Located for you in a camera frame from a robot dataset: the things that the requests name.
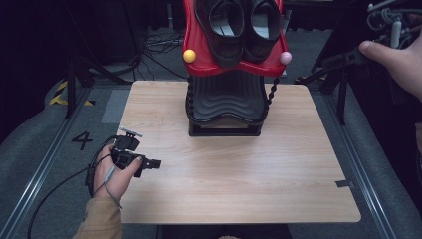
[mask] tripod leg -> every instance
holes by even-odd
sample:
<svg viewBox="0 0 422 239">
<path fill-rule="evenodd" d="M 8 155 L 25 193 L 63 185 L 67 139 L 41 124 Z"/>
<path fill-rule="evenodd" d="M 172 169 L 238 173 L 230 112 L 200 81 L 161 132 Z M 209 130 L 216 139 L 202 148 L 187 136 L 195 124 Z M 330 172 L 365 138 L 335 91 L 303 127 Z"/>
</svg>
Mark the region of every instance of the tripod leg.
<svg viewBox="0 0 422 239">
<path fill-rule="evenodd" d="M 337 117 L 341 125 L 345 125 L 344 122 L 344 108 L 345 108 L 345 96 L 347 91 L 347 75 L 343 71 L 343 76 L 340 80 L 340 85 L 338 87 L 338 100 L 337 100 Z"/>
<path fill-rule="evenodd" d="M 68 111 L 66 112 L 65 119 L 68 119 L 76 107 L 76 86 L 75 86 L 75 69 L 74 61 L 69 61 L 68 72 Z"/>
<path fill-rule="evenodd" d="M 315 73 L 313 73 L 312 75 L 306 77 L 306 78 L 298 78 L 295 80 L 295 85 L 307 85 L 315 80 L 317 80 L 318 78 L 323 77 L 326 74 L 326 71 L 324 70 L 319 70 Z"/>
<path fill-rule="evenodd" d="M 124 79 L 122 79 L 122 78 L 116 76 L 115 74 L 111 73 L 110 71 L 108 71 L 106 68 L 101 67 L 97 64 L 94 64 L 93 62 L 91 62 L 91 61 L 89 61 L 85 58 L 79 57 L 79 60 L 81 61 L 81 63 L 86 64 L 87 66 L 89 66 L 91 68 L 94 68 L 97 72 L 105 75 L 106 77 L 108 77 L 109 79 L 113 80 L 114 82 L 116 82 L 118 84 L 121 84 L 121 85 L 131 85 L 132 84 L 132 82 L 125 81 Z"/>
</svg>

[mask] finger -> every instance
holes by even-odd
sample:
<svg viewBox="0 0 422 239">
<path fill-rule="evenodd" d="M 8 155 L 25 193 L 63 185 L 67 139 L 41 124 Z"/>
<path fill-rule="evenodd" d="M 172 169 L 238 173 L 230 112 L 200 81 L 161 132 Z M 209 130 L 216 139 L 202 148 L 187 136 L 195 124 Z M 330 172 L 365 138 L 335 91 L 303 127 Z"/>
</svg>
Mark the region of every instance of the finger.
<svg viewBox="0 0 422 239">
<path fill-rule="evenodd" d="M 359 51 L 366 57 L 391 68 L 400 64 L 403 53 L 399 50 L 388 48 L 379 43 L 364 41 L 359 45 Z"/>
<path fill-rule="evenodd" d="M 131 176 L 133 176 L 137 172 L 137 170 L 140 168 L 141 165 L 142 165 L 142 159 L 140 159 L 140 157 L 137 157 L 126 170 L 128 170 Z"/>
</svg>

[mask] printed number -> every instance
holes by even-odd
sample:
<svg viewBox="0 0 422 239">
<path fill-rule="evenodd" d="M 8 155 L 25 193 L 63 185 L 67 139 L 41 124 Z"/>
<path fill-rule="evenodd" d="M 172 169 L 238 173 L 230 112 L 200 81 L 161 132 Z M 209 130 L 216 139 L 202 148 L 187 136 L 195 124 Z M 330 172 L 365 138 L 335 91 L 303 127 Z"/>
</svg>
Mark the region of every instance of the printed number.
<svg viewBox="0 0 422 239">
<path fill-rule="evenodd" d="M 74 138 L 72 139 L 72 141 L 75 141 L 75 142 L 81 142 L 81 143 L 82 143 L 82 145 L 81 145 L 81 150 L 84 150 L 85 143 L 87 143 L 87 142 L 89 142 L 89 141 L 92 141 L 92 139 L 89 139 L 89 138 L 88 138 L 89 136 L 90 136 L 90 133 L 89 133 L 89 132 L 87 132 L 87 131 L 85 131 L 85 132 L 83 132 L 83 133 L 79 134 L 78 136 L 74 137 Z"/>
</svg>

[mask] hand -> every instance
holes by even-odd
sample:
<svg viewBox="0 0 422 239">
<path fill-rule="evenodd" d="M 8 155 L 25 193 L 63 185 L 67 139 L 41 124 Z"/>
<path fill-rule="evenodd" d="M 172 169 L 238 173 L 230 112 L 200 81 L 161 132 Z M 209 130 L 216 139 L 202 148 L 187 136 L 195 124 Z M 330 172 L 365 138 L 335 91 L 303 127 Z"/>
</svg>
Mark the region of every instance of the hand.
<svg viewBox="0 0 422 239">
<path fill-rule="evenodd" d="M 421 36 L 404 50 L 391 49 L 369 41 L 362 42 L 359 50 L 366 57 L 386 67 L 399 86 L 422 102 Z"/>
<path fill-rule="evenodd" d="M 96 168 L 96 174 L 94 176 L 94 191 L 97 191 L 94 197 L 107 197 L 110 196 L 106 188 L 103 186 L 103 182 L 106 178 L 108 172 L 115 166 L 111 158 L 111 150 L 114 147 L 114 144 L 109 144 L 103 148 L 97 157 L 97 161 L 105 157 Z M 126 193 L 127 188 L 129 187 L 130 181 L 133 178 L 134 174 L 140 168 L 142 162 L 140 157 L 134 160 L 129 167 L 125 170 L 121 170 L 115 166 L 115 170 L 111 179 L 106 184 L 109 192 L 112 196 L 120 200 L 123 195 Z"/>
</svg>

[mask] red plastic stand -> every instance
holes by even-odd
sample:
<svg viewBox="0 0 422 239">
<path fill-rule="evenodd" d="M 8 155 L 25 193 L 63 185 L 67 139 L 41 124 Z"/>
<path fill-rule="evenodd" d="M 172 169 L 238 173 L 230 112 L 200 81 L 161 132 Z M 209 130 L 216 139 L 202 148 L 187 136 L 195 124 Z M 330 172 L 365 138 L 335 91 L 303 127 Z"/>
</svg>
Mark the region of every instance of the red plastic stand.
<svg viewBox="0 0 422 239">
<path fill-rule="evenodd" d="M 184 0 L 186 34 L 183 42 L 183 52 L 186 50 L 193 50 L 196 53 L 196 59 L 193 63 L 186 63 L 183 61 L 186 70 L 190 75 L 207 77 L 232 70 L 241 70 L 265 77 L 279 77 L 283 73 L 286 66 L 280 63 L 280 56 L 283 52 L 288 51 L 283 32 L 268 59 L 261 64 L 241 61 L 238 66 L 232 69 L 222 69 L 216 65 L 209 51 L 207 38 L 196 19 L 194 1 L 195 0 Z M 282 13 L 283 0 L 275 1 Z"/>
</svg>

